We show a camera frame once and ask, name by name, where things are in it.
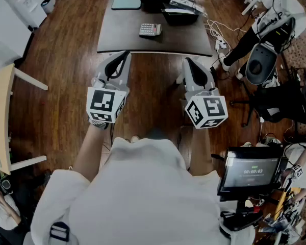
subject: white shoe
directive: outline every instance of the white shoe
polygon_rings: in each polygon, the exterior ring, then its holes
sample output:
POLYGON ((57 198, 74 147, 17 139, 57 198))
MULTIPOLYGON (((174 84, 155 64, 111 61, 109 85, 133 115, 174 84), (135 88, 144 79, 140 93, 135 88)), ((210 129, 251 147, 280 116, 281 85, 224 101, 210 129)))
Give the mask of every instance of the white shoe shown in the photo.
POLYGON ((220 61, 221 65, 222 65, 223 70, 224 71, 229 71, 230 66, 227 66, 227 65, 224 64, 224 62, 223 62, 224 58, 225 58, 224 53, 219 53, 219 61, 220 61))
POLYGON ((238 80, 242 80, 243 75, 239 71, 240 71, 240 68, 237 70, 236 77, 237 77, 238 80))
POLYGON ((137 135, 134 135, 131 139, 131 143, 139 141, 141 138, 139 138, 137 135))

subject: calculator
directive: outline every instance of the calculator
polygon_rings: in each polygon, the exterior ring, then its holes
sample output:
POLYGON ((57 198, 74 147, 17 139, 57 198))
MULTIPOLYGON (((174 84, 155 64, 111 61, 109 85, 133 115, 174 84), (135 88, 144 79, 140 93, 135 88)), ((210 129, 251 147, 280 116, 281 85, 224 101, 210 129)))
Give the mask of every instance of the calculator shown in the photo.
POLYGON ((161 34, 161 25, 156 23, 142 23, 139 36, 157 36, 161 34))

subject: black office chair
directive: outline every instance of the black office chair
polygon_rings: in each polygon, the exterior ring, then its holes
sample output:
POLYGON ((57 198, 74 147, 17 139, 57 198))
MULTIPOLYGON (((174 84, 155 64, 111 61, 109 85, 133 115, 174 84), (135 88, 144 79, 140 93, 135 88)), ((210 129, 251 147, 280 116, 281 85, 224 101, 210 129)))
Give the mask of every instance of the black office chair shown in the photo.
POLYGON ((249 93, 245 83, 243 85, 249 100, 230 102, 230 106, 249 104, 247 123, 242 127, 248 125, 254 109, 260 117, 272 123, 288 118, 306 124, 306 98, 300 90, 298 81, 288 81, 283 85, 271 88, 258 87, 254 94, 249 93))

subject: desk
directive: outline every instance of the desk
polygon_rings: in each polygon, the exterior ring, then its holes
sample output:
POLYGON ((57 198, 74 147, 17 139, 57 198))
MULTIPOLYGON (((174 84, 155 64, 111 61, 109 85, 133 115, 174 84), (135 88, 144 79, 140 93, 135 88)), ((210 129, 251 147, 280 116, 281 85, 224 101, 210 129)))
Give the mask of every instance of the desk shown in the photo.
POLYGON ((43 90, 47 90, 48 88, 45 84, 16 69, 14 64, 8 65, 0 70, 0 170, 6 174, 10 174, 10 171, 12 170, 46 160, 46 156, 40 156, 26 161, 16 162, 13 164, 10 163, 8 145, 8 114, 14 76, 17 76, 43 90))
POLYGON ((104 14, 97 52, 128 50, 142 53, 167 53, 212 56, 203 18, 188 26, 170 26, 162 13, 139 10, 112 10, 108 1, 104 14), (162 33, 155 38, 139 37, 142 23, 160 23, 162 33))

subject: black buckle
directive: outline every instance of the black buckle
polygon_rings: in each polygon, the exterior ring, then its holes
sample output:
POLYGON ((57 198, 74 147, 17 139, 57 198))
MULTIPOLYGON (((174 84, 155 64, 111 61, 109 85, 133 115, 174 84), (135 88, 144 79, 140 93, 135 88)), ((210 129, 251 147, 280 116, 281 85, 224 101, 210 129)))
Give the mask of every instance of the black buckle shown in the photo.
POLYGON ((69 227, 64 222, 53 223, 50 228, 50 237, 69 242, 69 227), (58 231, 65 234, 65 237, 56 236, 52 233, 52 231, 58 231))

